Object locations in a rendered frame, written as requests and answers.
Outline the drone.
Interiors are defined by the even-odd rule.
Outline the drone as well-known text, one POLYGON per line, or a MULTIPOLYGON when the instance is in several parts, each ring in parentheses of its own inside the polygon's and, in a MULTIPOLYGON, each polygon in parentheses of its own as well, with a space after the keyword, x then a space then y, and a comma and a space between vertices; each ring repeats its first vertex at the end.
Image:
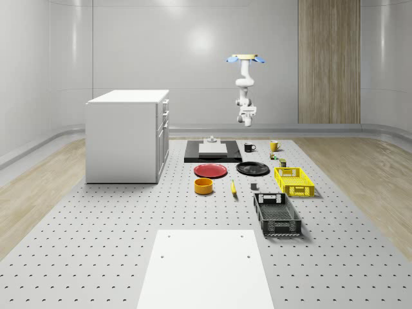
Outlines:
POLYGON ((227 62, 236 62, 238 60, 265 63, 265 60, 256 54, 237 54, 226 59, 227 62))

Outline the black plate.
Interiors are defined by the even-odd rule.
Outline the black plate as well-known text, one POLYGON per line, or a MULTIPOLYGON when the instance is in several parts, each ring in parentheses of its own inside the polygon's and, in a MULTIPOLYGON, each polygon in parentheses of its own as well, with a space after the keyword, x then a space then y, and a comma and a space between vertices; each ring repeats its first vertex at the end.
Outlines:
POLYGON ((270 173, 267 165, 259 162, 241 162, 236 166, 239 173, 247 176, 264 176, 270 173))

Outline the black stove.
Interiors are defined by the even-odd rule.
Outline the black stove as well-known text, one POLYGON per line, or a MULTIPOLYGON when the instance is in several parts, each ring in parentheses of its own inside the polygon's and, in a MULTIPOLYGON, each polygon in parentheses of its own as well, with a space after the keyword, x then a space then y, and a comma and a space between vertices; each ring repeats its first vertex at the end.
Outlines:
POLYGON ((242 157, 238 144, 235 140, 221 140, 218 142, 225 144, 227 148, 227 155, 225 156, 200 156, 199 145, 205 140, 188 140, 185 150, 184 162, 185 163, 241 163, 242 157))

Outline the red plate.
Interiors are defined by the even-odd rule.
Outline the red plate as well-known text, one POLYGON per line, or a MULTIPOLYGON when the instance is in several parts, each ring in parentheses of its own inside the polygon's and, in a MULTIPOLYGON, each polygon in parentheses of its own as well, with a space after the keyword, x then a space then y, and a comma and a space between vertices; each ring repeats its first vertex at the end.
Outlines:
POLYGON ((201 164, 194 168, 194 173, 201 178, 221 178, 227 174, 227 168, 221 164, 201 164))

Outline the yellow bowl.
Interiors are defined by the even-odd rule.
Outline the yellow bowl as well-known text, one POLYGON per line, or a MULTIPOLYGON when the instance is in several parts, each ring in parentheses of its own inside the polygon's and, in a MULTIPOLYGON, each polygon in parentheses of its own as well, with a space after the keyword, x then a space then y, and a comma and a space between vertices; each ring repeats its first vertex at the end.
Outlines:
POLYGON ((198 178, 194 181, 194 191, 197 194, 210 194, 213 191, 213 181, 210 178, 198 178))

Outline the yellow basket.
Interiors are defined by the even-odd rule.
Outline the yellow basket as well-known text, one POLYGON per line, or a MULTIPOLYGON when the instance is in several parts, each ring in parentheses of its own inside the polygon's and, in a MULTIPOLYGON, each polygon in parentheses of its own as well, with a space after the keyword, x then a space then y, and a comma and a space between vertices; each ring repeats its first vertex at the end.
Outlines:
POLYGON ((289 196, 314 196, 315 185, 300 167, 276 167, 274 178, 289 196))

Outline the dark grey basket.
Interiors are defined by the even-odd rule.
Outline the dark grey basket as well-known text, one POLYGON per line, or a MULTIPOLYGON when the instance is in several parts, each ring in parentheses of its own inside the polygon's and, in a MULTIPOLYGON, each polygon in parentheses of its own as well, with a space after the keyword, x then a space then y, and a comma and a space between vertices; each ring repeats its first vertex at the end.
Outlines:
POLYGON ((263 234, 301 233, 301 218, 285 193, 255 193, 254 207, 263 234))

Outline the white cabinet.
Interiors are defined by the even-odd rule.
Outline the white cabinet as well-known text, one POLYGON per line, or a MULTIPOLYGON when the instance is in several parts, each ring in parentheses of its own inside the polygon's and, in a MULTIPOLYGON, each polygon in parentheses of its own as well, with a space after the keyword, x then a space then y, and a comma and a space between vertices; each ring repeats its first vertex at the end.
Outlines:
POLYGON ((113 90, 86 104, 86 182, 158 183, 169 154, 169 90, 113 90))

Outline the white board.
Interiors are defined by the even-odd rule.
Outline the white board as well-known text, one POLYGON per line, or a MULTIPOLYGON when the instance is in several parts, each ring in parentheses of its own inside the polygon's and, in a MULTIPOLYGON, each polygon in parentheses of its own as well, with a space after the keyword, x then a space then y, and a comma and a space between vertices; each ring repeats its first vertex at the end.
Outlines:
POLYGON ((159 230, 137 309, 274 309, 253 230, 159 230))

